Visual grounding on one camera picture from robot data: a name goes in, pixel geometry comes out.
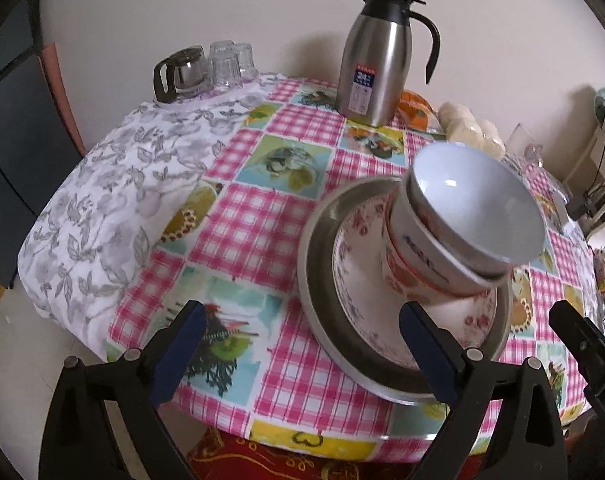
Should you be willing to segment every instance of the thermos handle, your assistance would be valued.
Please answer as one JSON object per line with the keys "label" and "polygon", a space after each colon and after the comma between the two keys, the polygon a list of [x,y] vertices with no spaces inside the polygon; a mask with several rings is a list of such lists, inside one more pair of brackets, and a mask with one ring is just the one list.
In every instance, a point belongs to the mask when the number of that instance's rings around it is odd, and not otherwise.
{"label": "thermos handle", "polygon": [[429,61],[426,63],[426,83],[429,84],[433,71],[435,70],[435,64],[438,62],[438,56],[440,56],[440,32],[438,32],[435,23],[426,16],[413,12],[413,10],[409,10],[408,14],[409,18],[414,18],[419,22],[424,23],[426,28],[429,29],[429,32],[431,32],[431,56],[429,56]]}
{"label": "thermos handle", "polygon": [[[165,65],[167,67],[167,91],[165,91],[165,85],[163,84],[162,76],[160,75],[160,70]],[[160,61],[156,65],[156,68],[153,69],[153,91],[156,93],[156,99],[161,103],[171,103],[178,97],[178,93],[176,92],[176,83],[174,82],[175,73],[176,66],[173,60],[169,57]]]}

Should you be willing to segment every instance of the stainless steel tray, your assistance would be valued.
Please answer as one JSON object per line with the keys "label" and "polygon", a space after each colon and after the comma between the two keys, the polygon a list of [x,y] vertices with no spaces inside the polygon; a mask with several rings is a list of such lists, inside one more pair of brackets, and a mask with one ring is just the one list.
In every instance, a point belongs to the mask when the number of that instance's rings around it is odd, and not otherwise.
{"label": "stainless steel tray", "polygon": [[[399,179],[375,176],[336,189],[320,202],[305,225],[298,248],[298,288],[311,330],[345,374],[371,393],[401,404],[433,401],[422,373],[400,367],[370,348],[346,319],[333,286],[331,254],[341,222],[359,203],[390,192]],[[481,350],[497,359],[509,335],[511,293],[498,288],[493,325]]]}

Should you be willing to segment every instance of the blue gripper pad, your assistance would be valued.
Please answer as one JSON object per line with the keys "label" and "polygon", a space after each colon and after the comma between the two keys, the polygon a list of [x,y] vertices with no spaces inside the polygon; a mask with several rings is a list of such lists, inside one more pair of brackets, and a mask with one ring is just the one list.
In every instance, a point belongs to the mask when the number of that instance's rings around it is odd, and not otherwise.
{"label": "blue gripper pad", "polygon": [[416,301],[401,307],[398,322],[400,334],[435,398],[454,407],[459,400],[455,379],[464,366],[462,348],[451,333],[438,328]]}
{"label": "blue gripper pad", "polygon": [[171,400],[207,330],[207,314],[204,305],[199,301],[189,301],[185,308],[191,304],[194,309],[184,320],[180,330],[154,368],[154,383],[150,395],[150,402],[153,406],[158,407],[163,402]]}

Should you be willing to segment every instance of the floor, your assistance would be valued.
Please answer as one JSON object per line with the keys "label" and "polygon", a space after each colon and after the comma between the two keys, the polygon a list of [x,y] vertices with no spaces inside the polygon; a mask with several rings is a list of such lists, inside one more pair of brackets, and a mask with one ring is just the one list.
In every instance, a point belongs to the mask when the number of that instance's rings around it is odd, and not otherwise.
{"label": "floor", "polygon": [[[73,334],[36,314],[17,280],[0,301],[0,447],[25,480],[38,478],[42,430],[53,390],[68,355],[85,364],[99,359]],[[130,474],[148,478],[115,403],[107,406],[112,427]],[[178,449],[186,454],[204,425],[171,405],[160,416]]]}

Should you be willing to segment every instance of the pink checkered tablecloth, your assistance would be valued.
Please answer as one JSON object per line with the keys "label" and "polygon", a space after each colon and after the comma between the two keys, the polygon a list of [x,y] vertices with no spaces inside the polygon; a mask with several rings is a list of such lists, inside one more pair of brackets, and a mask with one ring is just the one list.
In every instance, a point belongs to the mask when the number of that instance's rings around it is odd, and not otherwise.
{"label": "pink checkered tablecloth", "polygon": [[[143,346],[187,300],[202,301],[211,337],[176,391],[181,409],[273,446],[416,462],[446,407],[392,404],[347,377],[311,333],[295,272],[301,231],[327,192],[365,176],[400,176],[434,139],[406,131],[399,117],[382,128],[352,124],[333,110],[333,99],[333,84],[290,78],[249,114],[127,291],[107,353],[117,358]],[[585,382],[547,316],[562,298],[595,315],[593,268],[584,239],[558,227],[555,180],[538,168],[522,171],[513,158],[509,166],[540,204],[547,238],[542,256],[511,277],[513,324],[500,361],[538,356],[566,423],[585,408]],[[498,411],[492,402],[473,452],[486,449]]]}

